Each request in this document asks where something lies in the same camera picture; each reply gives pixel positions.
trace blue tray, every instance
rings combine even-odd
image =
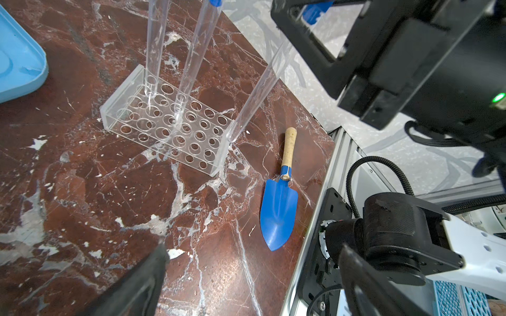
[[[0,103],[37,90],[47,76],[42,47],[0,6]]]

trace blue cap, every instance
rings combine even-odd
[[[302,18],[310,25],[314,25],[322,13],[327,12],[334,1],[321,2],[315,5],[307,5],[302,13]]]
[[[209,0],[209,3],[213,6],[213,7],[220,7],[221,4],[222,4],[222,0]]]

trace blue mesh basket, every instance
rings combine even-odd
[[[450,282],[435,281],[435,314],[439,316],[492,316],[484,293]]]

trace black mounting plate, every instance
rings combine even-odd
[[[341,284],[341,273],[337,269],[337,264],[332,259],[325,259],[320,250],[319,234],[321,232],[321,223],[324,220],[342,220],[350,219],[352,212],[350,206],[337,193],[334,188],[329,188],[325,193],[320,214],[316,221],[315,230],[311,237],[308,255],[302,267],[301,277],[297,284],[297,295],[308,305],[314,296],[321,290],[331,285]],[[325,310],[319,309],[320,302],[325,302]],[[339,291],[333,291],[325,294],[314,305],[313,311],[320,316],[336,315],[338,312]]]

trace marble table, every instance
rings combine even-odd
[[[73,315],[158,243],[167,267],[158,315],[277,315],[333,142],[278,82],[211,178],[105,132],[99,108],[145,60],[148,3],[1,0],[47,53],[36,92],[0,105],[0,306]],[[161,77],[178,85],[200,2],[171,4]],[[231,118],[266,62],[222,14],[193,94]],[[299,192],[289,241],[259,225],[264,183],[298,128]]]

